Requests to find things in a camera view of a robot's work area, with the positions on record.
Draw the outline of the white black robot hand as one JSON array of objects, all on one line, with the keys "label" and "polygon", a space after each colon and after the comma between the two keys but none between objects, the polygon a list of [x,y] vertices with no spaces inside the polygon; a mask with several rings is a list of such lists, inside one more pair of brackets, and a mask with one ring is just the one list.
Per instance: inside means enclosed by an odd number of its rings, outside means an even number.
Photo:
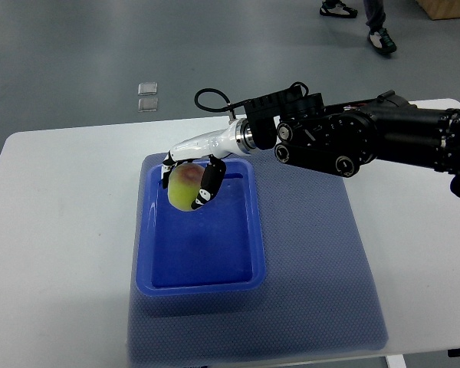
[{"label": "white black robot hand", "polygon": [[231,154],[249,155],[256,148],[246,119],[232,120],[225,130],[202,134],[185,140],[167,153],[161,169],[163,188],[168,188],[169,175],[183,163],[196,163],[204,168],[201,187],[192,211],[213,200],[222,185],[226,164],[223,159]]}]

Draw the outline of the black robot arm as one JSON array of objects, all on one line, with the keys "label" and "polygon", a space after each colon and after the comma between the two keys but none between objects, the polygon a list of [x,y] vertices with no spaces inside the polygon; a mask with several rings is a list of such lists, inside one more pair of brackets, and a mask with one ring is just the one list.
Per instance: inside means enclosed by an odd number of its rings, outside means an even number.
[{"label": "black robot arm", "polygon": [[245,143],[273,149],[279,162],[351,177],[374,159],[452,175],[460,198],[460,109],[422,109],[389,90],[369,100],[324,105],[296,82],[285,90],[231,103],[248,120]]}]

